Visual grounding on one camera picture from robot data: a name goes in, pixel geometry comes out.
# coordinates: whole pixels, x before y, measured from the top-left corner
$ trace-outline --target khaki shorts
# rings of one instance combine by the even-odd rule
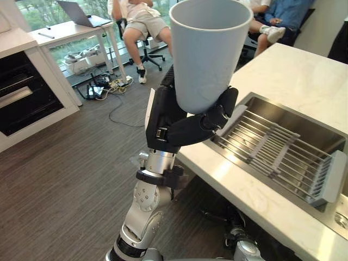
[[[147,38],[147,34],[155,39],[156,42],[161,42],[161,39],[158,37],[161,30],[165,27],[169,27],[161,17],[153,17],[151,14],[145,14],[140,17],[137,17],[131,23],[127,24],[127,28],[134,28],[142,33],[142,37],[139,40],[144,41]]]

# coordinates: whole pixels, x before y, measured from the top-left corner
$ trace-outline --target oven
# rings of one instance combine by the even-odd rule
[[[64,106],[25,52],[0,59],[0,131],[9,136]]]

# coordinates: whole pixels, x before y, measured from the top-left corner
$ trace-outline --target wall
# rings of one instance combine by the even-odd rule
[[[348,0],[316,0],[313,8],[294,47],[327,57],[348,16]]]
[[[0,10],[6,14],[12,27],[20,27],[26,32],[31,31],[14,0],[0,0]]]

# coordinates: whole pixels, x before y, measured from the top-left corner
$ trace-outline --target countertop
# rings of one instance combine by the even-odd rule
[[[0,33],[0,43],[0,59],[38,45],[35,39],[18,27]]]
[[[274,44],[237,71],[237,103],[250,92],[348,133],[348,66]],[[303,260],[348,260],[348,241],[203,143],[178,159]]]

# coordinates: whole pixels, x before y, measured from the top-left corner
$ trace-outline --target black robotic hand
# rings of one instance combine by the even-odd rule
[[[223,128],[232,115],[238,90],[227,87],[216,103],[205,113],[187,117],[177,101],[173,66],[156,90],[149,125],[146,129],[150,148],[177,153],[181,146],[209,139]]]

